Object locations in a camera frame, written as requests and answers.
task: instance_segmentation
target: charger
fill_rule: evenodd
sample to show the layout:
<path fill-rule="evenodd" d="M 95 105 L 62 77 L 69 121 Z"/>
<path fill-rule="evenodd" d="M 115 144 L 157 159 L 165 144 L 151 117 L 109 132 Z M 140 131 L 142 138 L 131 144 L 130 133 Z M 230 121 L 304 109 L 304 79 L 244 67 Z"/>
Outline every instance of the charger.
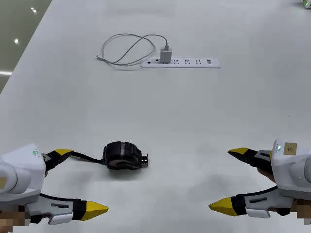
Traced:
<path fill-rule="evenodd" d="M 171 63 L 173 50 L 171 47 L 164 46 L 160 52 L 160 63 Z"/>

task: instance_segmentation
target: charging cable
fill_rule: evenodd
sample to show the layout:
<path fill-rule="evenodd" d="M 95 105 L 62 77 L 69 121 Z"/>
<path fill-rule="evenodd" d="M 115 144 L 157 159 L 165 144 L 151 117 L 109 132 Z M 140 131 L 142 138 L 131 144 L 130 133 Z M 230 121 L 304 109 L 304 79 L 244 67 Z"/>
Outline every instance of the charging cable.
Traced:
<path fill-rule="evenodd" d="M 104 51 L 105 51 L 105 47 L 107 46 L 107 44 L 109 44 L 112 40 L 114 40 L 116 38 L 124 37 L 124 36 L 134 36 L 134 37 L 137 37 L 139 39 L 125 52 L 125 54 L 120 59 L 118 59 L 118 60 L 116 60 L 114 62 L 109 61 L 108 59 L 106 59 L 105 56 L 104 56 Z M 164 36 L 157 35 L 157 34 L 148 34 L 148 35 L 140 36 L 140 35 L 136 35 L 136 34 L 132 34 L 132 33 L 121 33 L 121 34 L 113 35 L 112 37 L 110 37 L 109 39 L 107 39 L 104 42 L 104 44 L 102 46 L 102 54 L 101 55 L 97 55 L 96 57 L 100 61 L 106 62 L 107 64 L 110 64 L 110 65 L 115 65 L 115 66 L 131 67 L 131 66 L 139 65 L 142 61 L 144 61 L 144 59 L 149 58 L 149 56 L 154 54 L 155 51 L 156 51 L 156 46 L 154 45 L 154 43 L 150 39 L 147 38 L 149 36 L 158 36 L 158 37 L 161 37 L 161 38 L 163 38 L 165 40 L 165 46 L 163 48 L 161 48 L 160 62 L 161 63 L 170 63 L 171 62 L 171 58 L 172 58 L 172 49 L 169 47 L 167 39 Z M 145 55 L 145 56 L 143 56 L 143 57 L 141 57 L 141 58 L 139 58 L 139 59 L 137 59 L 135 61 L 132 61 L 132 62 L 129 62 L 129 63 L 122 63 L 121 60 L 141 40 L 148 41 L 151 44 L 151 46 L 153 47 L 153 50 L 151 52 L 149 52 L 147 55 Z"/>

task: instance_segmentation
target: black tape measure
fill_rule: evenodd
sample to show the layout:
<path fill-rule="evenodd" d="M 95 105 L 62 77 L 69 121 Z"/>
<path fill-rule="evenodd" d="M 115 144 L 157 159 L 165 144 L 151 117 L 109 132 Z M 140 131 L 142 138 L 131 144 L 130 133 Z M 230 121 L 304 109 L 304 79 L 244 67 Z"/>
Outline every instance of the black tape measure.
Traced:
<path fill-rule="evenodd" d="M 136 170 L 148 166 L 148 155 L 143 156 L 132 143 L 113 142 L 104 148 L 103 164 L 113 170 Z"/>
<path fill-rule="evenodd" d="M 56 167 L 70 156 L 78 157 L 89 162 L 106 165 L 113 170 L 136 170 L 149 165 L 148 155 L 142 155 L 141 150 L 129 142 L 112 142 L 104 148 L 103 159 L 94 159 L 85 154 L 67 149 L 57 149 L 48 154 L 42 154 L 46 171 Z"/>

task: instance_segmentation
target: power strip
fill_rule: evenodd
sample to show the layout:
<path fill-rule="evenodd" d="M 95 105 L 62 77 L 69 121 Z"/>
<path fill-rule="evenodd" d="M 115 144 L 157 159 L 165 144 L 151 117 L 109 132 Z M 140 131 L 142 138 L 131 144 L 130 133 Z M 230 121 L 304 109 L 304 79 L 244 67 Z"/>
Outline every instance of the power strip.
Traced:
<path fill-rule="evenodd" d="M 215 58 L 172 58 L 171 63 L 160 63 L 160 58 L 151 58 L 142 62 L 142 68 L 220 68 Z"/>

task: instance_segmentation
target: label sticker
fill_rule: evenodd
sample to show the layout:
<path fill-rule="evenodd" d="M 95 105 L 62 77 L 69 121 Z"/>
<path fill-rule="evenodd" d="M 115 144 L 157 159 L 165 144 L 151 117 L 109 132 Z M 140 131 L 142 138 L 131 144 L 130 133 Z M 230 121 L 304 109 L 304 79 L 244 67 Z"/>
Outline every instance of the label sticker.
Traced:
<path fill-rule="evenodd" d="M 285 142 L 284 155 L 296 155 L 297 143 Z"/>

